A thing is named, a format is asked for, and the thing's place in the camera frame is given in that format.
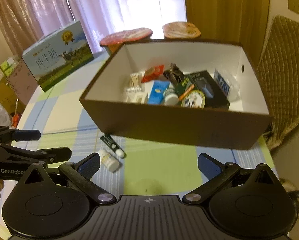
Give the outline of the cotton swab bag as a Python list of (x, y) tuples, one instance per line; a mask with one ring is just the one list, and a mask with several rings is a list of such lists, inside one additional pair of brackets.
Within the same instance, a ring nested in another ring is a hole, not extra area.
[(127, 85), (126, 92), (141, 92), (142, 89), (142, 73), (130, 74)]

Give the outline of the brown cardboard box white inside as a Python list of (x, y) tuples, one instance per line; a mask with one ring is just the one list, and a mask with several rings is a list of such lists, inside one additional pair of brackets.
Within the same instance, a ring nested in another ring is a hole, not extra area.
[(238, 150), (273, 119), (243, 45), (219, 40), (125, 42), (80, 102), (105, 134)]

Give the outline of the small white pill bottle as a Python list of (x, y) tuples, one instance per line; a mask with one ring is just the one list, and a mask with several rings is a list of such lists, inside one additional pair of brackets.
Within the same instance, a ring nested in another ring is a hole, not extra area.
[(120, 168), (120, 162), (108, 151), (100, 149), (98, 152), (102, 165), (111, 173), (115, 173)]

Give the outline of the brown red snack packet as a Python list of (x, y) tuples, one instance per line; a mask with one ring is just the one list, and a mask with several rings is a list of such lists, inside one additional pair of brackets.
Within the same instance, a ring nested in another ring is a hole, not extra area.
[(170, 63), (167, 68), (164, 65), (150, 67), (145, 71), (141, 82), (145, 83), (153, 80), (169, 81), (173, 86), (176, 86), (184, 79), (185, 76), (177, 65)]

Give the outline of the blue white cream tube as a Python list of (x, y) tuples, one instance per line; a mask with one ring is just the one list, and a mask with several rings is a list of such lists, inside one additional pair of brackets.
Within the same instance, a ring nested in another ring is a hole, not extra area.
[(148, 98), (148, 104), (160, 105), (164, 98), (164, 91), (169, 87), (169, 81), (155, 80)]

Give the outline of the green round-label packet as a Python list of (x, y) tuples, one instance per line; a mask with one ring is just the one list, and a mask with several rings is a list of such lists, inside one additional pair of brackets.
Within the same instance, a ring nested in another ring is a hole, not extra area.
[(187, 108), (205, 107), (205, 95), (191, 77), (186, 76), (181, 83), (175, 86), (174, 91), (179, 98), (179, 106)]

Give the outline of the cardboard boxes beside table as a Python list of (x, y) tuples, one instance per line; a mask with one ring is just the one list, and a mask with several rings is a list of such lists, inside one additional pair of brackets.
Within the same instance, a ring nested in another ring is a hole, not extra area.
[(22, 58), (0, 65), (0, 126), (16, 128), (38, 84)]

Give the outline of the quilted tan chair cushion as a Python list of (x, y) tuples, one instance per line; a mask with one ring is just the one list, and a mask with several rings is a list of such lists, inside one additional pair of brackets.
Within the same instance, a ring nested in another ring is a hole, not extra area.
[(256, 68), (274, 116), (269, 149), (299, 125), (299, 22), (277, 15)]

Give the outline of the clear floss pick box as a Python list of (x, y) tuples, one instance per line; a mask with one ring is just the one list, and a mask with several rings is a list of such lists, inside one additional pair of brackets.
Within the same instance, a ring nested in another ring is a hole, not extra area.
[(214, 70), (214, 81), (220, 87), (229, 102), (234, 102), (239, 98), (240, 85), (236, 78), (222, 67)]

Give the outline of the beige wall socket plate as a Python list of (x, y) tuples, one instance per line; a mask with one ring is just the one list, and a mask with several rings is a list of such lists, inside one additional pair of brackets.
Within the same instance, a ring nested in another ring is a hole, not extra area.
[(299, 14), (299, 0), (288, 0), (288, 9)]

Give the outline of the orange instant meal bowl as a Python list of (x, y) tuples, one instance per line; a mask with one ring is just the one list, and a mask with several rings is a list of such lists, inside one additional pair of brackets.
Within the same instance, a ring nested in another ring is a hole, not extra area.
[(190, 22), (171, 22), (163, 26), (165, 38), (198, 38), (201, 36), (200, 30)]

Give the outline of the black shaver box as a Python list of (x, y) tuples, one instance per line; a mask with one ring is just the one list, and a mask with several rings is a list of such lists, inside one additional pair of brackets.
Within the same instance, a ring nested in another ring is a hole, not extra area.
[(199, 90), (204, 94), (204, 108), (229, 109), (228, 99), (207, 70), (186, 74), (185, 77), (189, 77), (193, 81), (195, 90)]

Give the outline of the pink sheer curtain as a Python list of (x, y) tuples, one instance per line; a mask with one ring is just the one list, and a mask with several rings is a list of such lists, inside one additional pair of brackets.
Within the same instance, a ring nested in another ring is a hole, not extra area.
[(91, 50), (101, 50), (100, 40), (124, 30), (149, 28), (162, 35), (159, 0), (0, 0), (0, 29), (13, 54), (42, 37), (80, 21)]

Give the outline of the dark green ointment tube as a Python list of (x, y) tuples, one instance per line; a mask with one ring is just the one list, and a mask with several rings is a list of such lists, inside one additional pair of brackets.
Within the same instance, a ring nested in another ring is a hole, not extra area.
[(118, 145), (118, 143), (109, 134), (104, 134), (100, 139), (119, 157), (124, 158), (126, 156), (125, 152)]

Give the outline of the small green white jar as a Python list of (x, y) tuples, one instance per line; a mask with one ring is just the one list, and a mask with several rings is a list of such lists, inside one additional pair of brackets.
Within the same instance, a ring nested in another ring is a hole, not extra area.
[(175, 106), (179, 102), (179, 98), (174, 89), (168, 88), (164, 91), (164, 105)]

